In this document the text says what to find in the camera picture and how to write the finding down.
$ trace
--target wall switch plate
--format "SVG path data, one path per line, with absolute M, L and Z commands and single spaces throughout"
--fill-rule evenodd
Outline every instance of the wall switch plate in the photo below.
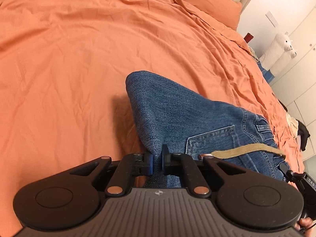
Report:
M 279 23 L 277 22 L 277 20 L 275 19 L 275 17 L 272 15 L 272 13 L 270 11 L 267 12 L 266 16 L 271 21 L 271 23 L 274 27 L 279 26 Z

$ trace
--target gray ridged panel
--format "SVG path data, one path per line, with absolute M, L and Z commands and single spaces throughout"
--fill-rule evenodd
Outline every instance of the gray ridged panel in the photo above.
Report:
M 64 231 L 40 232 L 24 228 L 16 237 L 299 237 L 293 228 L 275 233 L 240 229 L 223 219 L 206 199 L 185 189 L 132 189 L 111 198 L 90 221 Z

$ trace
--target back pocket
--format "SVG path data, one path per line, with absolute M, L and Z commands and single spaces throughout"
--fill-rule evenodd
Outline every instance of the back pocket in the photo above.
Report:
M 189 137 L 186 141 L 185 153 L 197 160 L 199 154 L 211 153 L 215 150 L 230 150 L 239 146 L 235 126 L 231 125 Z

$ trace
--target red object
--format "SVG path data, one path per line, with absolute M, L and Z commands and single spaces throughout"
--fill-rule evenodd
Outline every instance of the red object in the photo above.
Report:
M 247 33 L 246 36 L 244 37 L 244 40 L 246 41 L 246 43 L 249 43 L 251 39 L 253 39 L 253 35 L 250 33 Z

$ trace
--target black device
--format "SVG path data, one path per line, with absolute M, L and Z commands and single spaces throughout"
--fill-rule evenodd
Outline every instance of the black device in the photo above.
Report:
M 212 156 L 195 161 L 169 153 L 167 145 L 162 170 L 179 176 L 182 188 L 133 187 L 135 177 L 152 175 L 149 152 L 121 161 L 103 156 L 30 183 L 13 201 L 23 225 L 16 236 L 296 237 L 302 235 L 293 224 L 302 212 L 315 219 L 313 180 L 287 168 L 302 182 L 303 195 L 288 183 Z

